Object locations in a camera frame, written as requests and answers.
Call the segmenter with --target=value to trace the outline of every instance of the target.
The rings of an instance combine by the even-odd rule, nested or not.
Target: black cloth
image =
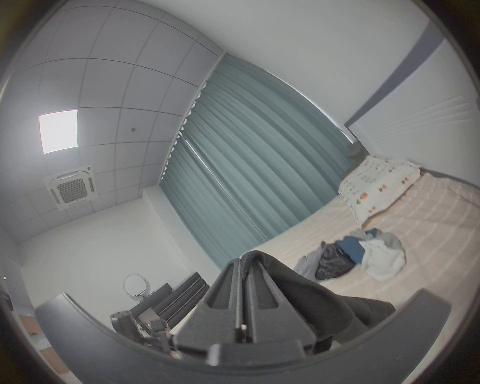
[[[314,330],[317,340],[327,344],[332,338],[340,344],[354,339],[395,312],[395,307],[384,301],[337,295],[261,251],[242,256],[243,280],[254,260],[263,265],[285,298]]]
[[[352,259],[350,259],[337,244],[325,244],[325,242],[322,241],[321,248],[322,257],[315,272],[315,278],[317,280],[327,280],[343,276],[356,266]]]

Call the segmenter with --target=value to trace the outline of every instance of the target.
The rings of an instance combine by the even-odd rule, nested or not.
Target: teal curtain
[[[227,259],[238,257],[316,212],[337,195],[341,175],[353,164],[349,141],[317,107],[232,56],[208,80],[182,134],[175,149],[182,145],[183,167],[194,158],[197,167],[177,173],[180,155],[174,151],[161,186],[214,260],[222,259],[220,250]],[[192,188],[189,214],[179,208],[187,197],[172,190],[174,180],[180,188],[186,177],[193,178],[182,180]],[[200,182],[202,189],[195,188]],[[204,196],[212,189],[215,194]],[[216,221],[221,228],[205,228]],[[230,234],[239,237],[231,245]]]

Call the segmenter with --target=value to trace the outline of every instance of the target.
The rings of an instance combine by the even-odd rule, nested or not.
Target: white pillow
[[[420,178],[420,169],[406,160],[368,155],[341,183],[343,196],[358,225],[391,206]]]

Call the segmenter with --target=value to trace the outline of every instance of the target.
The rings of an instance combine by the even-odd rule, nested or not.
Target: ceiling light
[[[40,115],[38,120],[43,153],[78,146],[77,110]]]

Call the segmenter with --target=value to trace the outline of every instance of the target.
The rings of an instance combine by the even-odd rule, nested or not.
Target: air conditioner grille
[[[75,200],[87,197],[87,189],[83,179],[75,179],[59,184],[58,190],[64,203],[71,203]]]

